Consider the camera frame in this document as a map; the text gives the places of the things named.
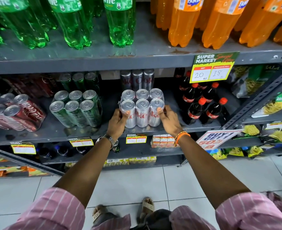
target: person's left hand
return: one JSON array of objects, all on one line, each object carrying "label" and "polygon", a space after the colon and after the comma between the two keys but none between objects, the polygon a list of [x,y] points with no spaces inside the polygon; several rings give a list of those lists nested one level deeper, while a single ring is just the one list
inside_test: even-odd
[{"label": "person's left hand", "polygon": [[118,108],[114,111],[111,120],[109,120],[107,134],[112,137],[114,142],[123,134],[129,114],[130,111],[127,111],[126,114],[122,114]]}]

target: wristwatch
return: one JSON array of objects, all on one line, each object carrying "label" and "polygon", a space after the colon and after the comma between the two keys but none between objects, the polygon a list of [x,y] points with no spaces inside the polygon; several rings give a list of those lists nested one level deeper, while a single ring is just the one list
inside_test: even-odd
[{"label": "wristwatch", "polygon": [[111,148],[110,148],[110,149],[112,149],[112,147],[113,147],[113,145],[114,145],[114,141],[113,141],[112,137],[111,137],[110,135],[107,135],[107,134],[102,135],[102,136],[98,137],[98,139],[96,140],[95,144],[97,144],[97,142],[100,141],[101,138],[106,138],[106,139],[108,139],[108,140],[110,141],[110,143],[111,143]]}]

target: white tile floor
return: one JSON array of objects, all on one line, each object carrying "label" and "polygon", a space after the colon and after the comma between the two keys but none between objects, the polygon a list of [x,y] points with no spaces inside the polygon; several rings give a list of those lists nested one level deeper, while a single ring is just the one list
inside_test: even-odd
[{"label": "white tile floor", "polygon": [[[276,191],[282,196],[282,157],[220,162],[252,191]],[[0,179],[0,230],[14,223],[20,213],[58,179],[56,176]],[[156,209],[172,211],[177,206],[187,205],[219,229],[212,205],[186,164],[180,168],[166,166],[102,172],[85,211],[83,230],[91,228],[92,211],[98,204],[107,205],[120,216],[130,213],[132,227],[135,226],[137,210],[146,196],[154,200]]]}]

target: shirt sleeve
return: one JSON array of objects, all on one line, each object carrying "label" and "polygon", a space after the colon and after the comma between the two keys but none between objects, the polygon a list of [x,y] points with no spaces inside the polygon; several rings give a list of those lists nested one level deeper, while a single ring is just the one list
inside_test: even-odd
[{"label": "shirt sleeve", "polygon": [[82,230],[84,222],[81,202],[66,190],[52,187],[5,230]]},{"label": "shirt sleeve", "polygon": [[282,213],[265,195],[241,193],[216,209],[221,230],[282,230]]}]

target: fanta label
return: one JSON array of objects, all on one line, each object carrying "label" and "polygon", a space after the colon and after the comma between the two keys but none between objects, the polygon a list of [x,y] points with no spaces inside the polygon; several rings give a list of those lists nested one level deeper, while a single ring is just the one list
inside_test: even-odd
[{"label": "fanta label", "polygon": [[267,0],[264,4],[264,11],[282,14],[282,0]]},{"label": "fanta label", "polygon": [[215,11],[230,15],[242,14],[248,2],[249,0],[216,0]]},{"label": "fanta label", "polygon": [[175,0],[174,7],[183,11],[198,11],[202,8],[202,0]]}]

